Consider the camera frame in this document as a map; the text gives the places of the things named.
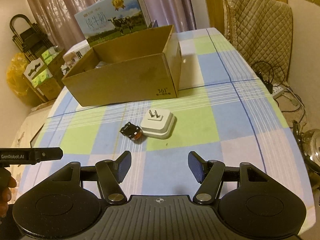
open cardboard box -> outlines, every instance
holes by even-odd
[[[103,61],[106,65],[96,68]],[[176,98],[181,50],[172,25],[93,46],[62,82],[81,106]]]

yellow plastic bag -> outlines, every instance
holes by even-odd
[[[40,99],[22,77],[28,64],[24,54],[17,53],[7,69],[7,84],[23,103],[37,106],[41,103]]]

metal screw head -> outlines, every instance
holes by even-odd
[[[196,199],[199,201],[209,201],[211,199],[211,195],[207,194],[207,193],[201,193],[196,195]]]
[[[119,194],[119,193],[113,193],[113,194],[110,194],[108,196],[108,199],[110,199],[111,201],[121,201],[123,200],[124,196],[122,194]]]

power strip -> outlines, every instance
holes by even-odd
[[[272,97],[274,99],[278,98],[279,96],[281,96],[284,93],[285,89],[281,86],[277,86],[277,87],[273,87],[272,88]]]

circular pad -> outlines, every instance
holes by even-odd
[[[283,209],[280,199],[267,195],[257,195],[249,198],[246,206],[253,214],[262,217],[275,216]]]
[[[65,182],[31,189],[17,199],[12,215],[17,225],[36,238],[66,238],[91,226],[100,214],[99,199]]]
[[[304,204],[297,196],[283,190],[266,193],[263,184],[257,188],[240,186],[225,194],[218,212],[226,224],[248,238],[293,235],[305,218]]]
[[[67,213],[73,206],[71,198],[65,195],[49,195],[40,198],[36,204],[37,210],[47,216],[58,216]]]

